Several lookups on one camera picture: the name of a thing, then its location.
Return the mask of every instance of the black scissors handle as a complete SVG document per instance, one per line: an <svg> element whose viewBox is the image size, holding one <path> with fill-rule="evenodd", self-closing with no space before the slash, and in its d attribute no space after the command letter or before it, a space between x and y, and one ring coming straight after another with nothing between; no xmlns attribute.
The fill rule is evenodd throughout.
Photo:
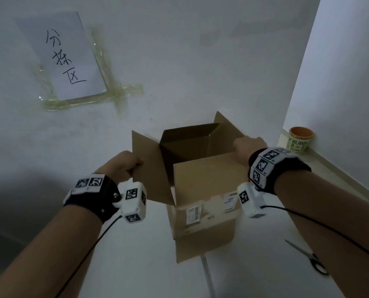
<svg viewBox="0 0 369 298"><path fill-rule="evenodd" d="M311 265L313 266L313 268L320 274L322 275L329 275L328 271L326 270L325 266L319 261L319 260L315 260L313 258L309 258Z"/></svg>

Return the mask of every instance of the scissors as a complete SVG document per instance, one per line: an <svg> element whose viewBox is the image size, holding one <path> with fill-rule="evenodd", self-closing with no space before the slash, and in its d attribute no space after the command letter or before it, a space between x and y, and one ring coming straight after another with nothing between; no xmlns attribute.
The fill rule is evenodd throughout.
<svg viewBox="0 0 369 298"><path fill-rule="evenodd" d="M306 250L303 250L302 248L296 246L294 243L290 242L289 240L285 240L288 244L290 244L292 247L294 247L296 250L300 251L304 255L306 255L313 268L322 275L329 275L328 271L326 270L325 266L321 263L321 261L318 259L318 257L314 253L309 253Z"/></svg>

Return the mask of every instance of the black cable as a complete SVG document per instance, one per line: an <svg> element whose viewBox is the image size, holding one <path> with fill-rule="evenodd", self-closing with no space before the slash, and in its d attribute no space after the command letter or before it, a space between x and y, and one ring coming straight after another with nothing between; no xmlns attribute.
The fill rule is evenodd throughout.
<svg viewBox="0 0 369 298"><path fill-rule="evenodd" d="M364 251L366 254L369 255L369 250L367 250L366 248L364 248L363 246L361 246L359 243L357 243L355 240L352 240L351 238L349 238L347 235L341 233L340 231L336 230L336 229L333 229L332 227L324 224L324 223L321 223L307 215L304 215L304 214L301 214L299 212L296 212L296 211L293 211L293 210L290 210L290 209L287 209L287 208L283 208L283 207L278 207L278 206L261 206L261 209L263 208L276 208L276 209L281 209L281 210L285 210L285 211L288 211L289 213L292 213L294 215L298 215L298 216L301 216L302 218L304 219L307 219L307 220L310 220L311 222L314 222L322 227L325 227L326 229L328 230L331 230L333 231L334 233L336 233L337 235L340 235L341 237L345 238L346 240L348 240L350 243L352 243L353 245L355 245L356 247L358 247L359 249L361 249L362 251Z"/></svg>
<svg viewBox="0 0 369 298"><path fill-rule="evenodd" d="M115 220L113 220L113 222L107 227L107 229L102 233L101 236L99 236L98 240L93 244L93 246L89 249L89 251L87 252L87 254L85 254L84 258L82 259L82 261L80 262L80 264L77 266L77 268L74 270L74 272L71 274L71 276L68 278L68 280L65 282L65 284L62 286L62 288L60 289L60 291L56 294L55 298L58 298L64 291L64 289L68 286L69 282L73 279L74 275L76 275L76 273L78 272L78 270L80 269L81 265L84 263L84 261L87 259L87 257L91 254L92 250L95 248L95 246L98 244L99 240L102 239L102 237L106 234L106 232L111 228L111 226L118 221L120 218L122 218L122 215L120 215L119 217L117 217Z"/></svg>

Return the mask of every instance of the wrist strap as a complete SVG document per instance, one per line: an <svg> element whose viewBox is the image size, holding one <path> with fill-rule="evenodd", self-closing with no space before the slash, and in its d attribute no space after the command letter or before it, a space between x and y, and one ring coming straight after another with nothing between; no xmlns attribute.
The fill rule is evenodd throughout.
<svg viewBox="0 0 369 298"><path fill-rule="evenodd" d="M249 158L249 178L263 192L275 195L274 184L288 170L308 170L310 166L290 151L273 147L256 151Z"/></svg>
<svg viewBox="0 0 369 298"><path fill-rule="evenodd" d="M120 192L113 180L104 174L92 174L78 180L76 187L63 200L63 207L81 206L96 214L104 223L118 211L112 203L120 199Z"/></svg>

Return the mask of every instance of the forearm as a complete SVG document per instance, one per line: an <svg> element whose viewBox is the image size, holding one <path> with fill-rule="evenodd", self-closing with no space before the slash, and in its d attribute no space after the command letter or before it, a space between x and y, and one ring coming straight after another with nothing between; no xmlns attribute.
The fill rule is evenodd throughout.
<svg viewBox="0 0 369 298"><path fill-rule="evenodd" d="M0 277L0 297L53 298L95 243L101 228L101 220L89 210L64 207ZM84 265L66 293L78 294Z"/></svg>
<svg viewBox="0 0 369 298"><path fill-rule="evenodd" d="M307 171L288 171L274 190L286 208L308 215L369 250L369 203ZM346 297L369 297L369 256L313 222L291 215Z"/></svg>

